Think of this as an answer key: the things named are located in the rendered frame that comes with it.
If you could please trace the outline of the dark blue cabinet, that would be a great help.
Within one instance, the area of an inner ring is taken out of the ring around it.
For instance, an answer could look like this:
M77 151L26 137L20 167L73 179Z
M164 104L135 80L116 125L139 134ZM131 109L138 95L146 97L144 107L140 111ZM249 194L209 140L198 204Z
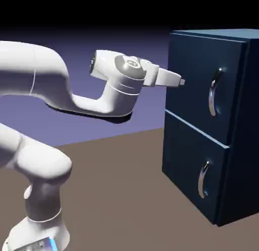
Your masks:
M222 169L217 221L214 224L222 226L259 213L259 30L174 32L247 43L231 144L226 145L230 149Z

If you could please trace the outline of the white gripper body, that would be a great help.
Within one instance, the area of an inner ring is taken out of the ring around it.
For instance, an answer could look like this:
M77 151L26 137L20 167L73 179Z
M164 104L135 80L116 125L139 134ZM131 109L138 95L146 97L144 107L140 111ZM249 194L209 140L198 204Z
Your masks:
M181 83L181 79L182 77L179 74L159 67L155 85L178 87Z

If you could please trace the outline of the dark blue cabinet door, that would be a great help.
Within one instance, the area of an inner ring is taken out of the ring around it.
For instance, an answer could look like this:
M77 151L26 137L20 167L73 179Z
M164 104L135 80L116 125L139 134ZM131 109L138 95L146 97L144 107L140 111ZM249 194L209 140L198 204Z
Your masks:
M229 149L171 112L165 112L162 171L213 224L217 221L222 169ZM207 161L210 164L203 183L206 196L201 198L198 178Z
M182 76L185 84L166 92L166 109L224 145L231 144L238 91L247 43L241 40L190 35L170 35L168 68ZM211 81L218 68L214 105L208 107Z

